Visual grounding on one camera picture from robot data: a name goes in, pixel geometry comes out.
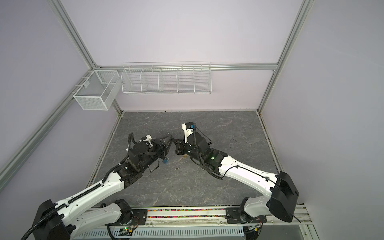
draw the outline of white wall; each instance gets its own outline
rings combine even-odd
[[[62,0],[97,64],[275,63],[302,0]]]
[[[0,3],[0,166],[88,70],[45,0]]]
[[[382,239],[384,2],[316,0],[262,116],[320,239]]]
[[[257,109],[271,70],[212,71],[211,94],[126,95],[117,101],[124,111]]]
[[[85,111],[73,102],[0,193],[2,239],[20,239],[42,202],[86,187],[115,120],[113,109]]]

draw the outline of white mesh basket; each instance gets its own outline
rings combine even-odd
[[[120,90],[117,71],[94,70],[73,97],[84,110],[108,110]]]
[[[130,66],[121,73],[122,91],[126,94],[211,93],[209,66],[194,68],[140,68]]]

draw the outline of wire basket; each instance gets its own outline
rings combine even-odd
[[[120,90],[117,71],[94,70],[73,97],[84,110],[108,110]]]
[[[211,93],[209,65],[194,67],[129,66],[121,73],[122,91],[126,94]]]

